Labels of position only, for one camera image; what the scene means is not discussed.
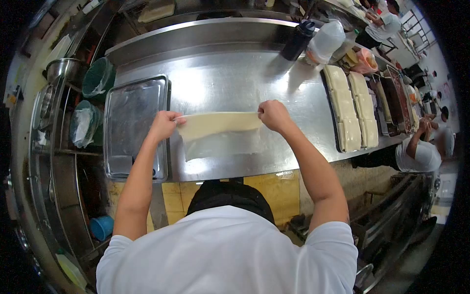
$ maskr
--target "black cap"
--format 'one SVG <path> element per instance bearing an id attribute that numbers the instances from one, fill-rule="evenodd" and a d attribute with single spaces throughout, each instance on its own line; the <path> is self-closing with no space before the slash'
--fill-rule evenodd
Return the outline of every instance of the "black cap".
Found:
<path id="1" fill-rule="evenodd" d="M 398 2 L 395 0 L 387 0 L 387 4 L 390 4 L 395 8 L 397 12 L 400 12 L 400 5 L 398 5 Z"/>
<path id="2" fill-rule="evenodd" d="M 446 117 L 446 119 L 449 119 L 449 109 L 447 108 L 447 106 L 442 107 L 441 112 Z"/>

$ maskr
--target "black water bottle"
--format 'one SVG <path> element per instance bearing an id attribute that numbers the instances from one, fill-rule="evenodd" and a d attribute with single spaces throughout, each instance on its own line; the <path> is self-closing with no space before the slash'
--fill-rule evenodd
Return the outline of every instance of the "black water bottle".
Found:
<path id="1" fill-rule="evenodd" d="M 296 61 L 300 54 L 307 48 L 308 42 L 313 37 L 315 23 L 312 20 L 304 20 L 295 27 L 294 32 L 287 40 L 286 46 L 280 54 L 287 60 Z"/>

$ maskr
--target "tray of dough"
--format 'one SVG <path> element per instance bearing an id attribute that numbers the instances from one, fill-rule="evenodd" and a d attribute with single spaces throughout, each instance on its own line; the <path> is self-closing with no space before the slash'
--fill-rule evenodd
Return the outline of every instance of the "tray of dough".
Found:
<path id="1" fill-rule="evenodd" d="M 323 73 L 336 123 L 339 150 L 343 153 L 361 150 L 360 125 L 346 75 L 334 65 L 326 65 Z"/>
<path id="2" fill-rule="evenodd" d="M 362 74 L 357 72 L 350 72 L 348 79 L 359 117 L 362 147 L 377 147 L 379 145 L 377 121 L 374 115 L 374 104 L 372 103 L 372 97 L 369 94 L 366 80 Z"/>

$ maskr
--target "pink plastic bag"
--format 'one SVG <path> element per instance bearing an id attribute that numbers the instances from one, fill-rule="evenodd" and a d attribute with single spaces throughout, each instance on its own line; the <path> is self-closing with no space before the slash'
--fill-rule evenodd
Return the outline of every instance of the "pink plastic bag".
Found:
<path id="1" fill-rule="evenodd" d="M 375 56 L 372 52 L 366 48 L 362 48 L 359 52 L 356 52 L 359 64 L 351 68 L 351 71 L 358 72 L 361 74 L 373 73 L 379 70 Z"/>

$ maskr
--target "hand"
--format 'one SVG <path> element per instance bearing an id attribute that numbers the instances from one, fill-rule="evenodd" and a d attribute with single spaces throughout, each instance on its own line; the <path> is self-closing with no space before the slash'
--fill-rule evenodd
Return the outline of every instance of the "hand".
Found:
<path id="1" fill-rule="evenodd" d="M 157 112 L 147 137 L 151 137 L 157 143 L 161 140 L 168 139 L 177 125 L 186 123 L 186 119 L 184 118 L 173 121 L 173 119 L 180 117 L 181 115 L 181 113 L 174 111 Z"/>
<path id="2" fill-rule="evenodd" d="M 366 13 L 366 18 L 370 19 L 370 20 L 375 20 L 376 19 L 376 17 L 374 15 L 372 15 L 370 12 Z"/>
<path id="3" fill-rule="evenodd" d="M 418 131 L 424 133 L 424 132 L 426 132 L 427 130 L 430 130 L 430 129 L 431 129 L 431 123 L 429 123 L 429 121 L 427 119 L 421 119 L 419 121 Z"/>
<path id="4" fill-rule="evenodd" d="M 262 102 L 258 107 L 259 119 L 270 129 L 281 135 L 288 132 L 296 124 L 290 118 L 287 108 L 277 100 Z"/>

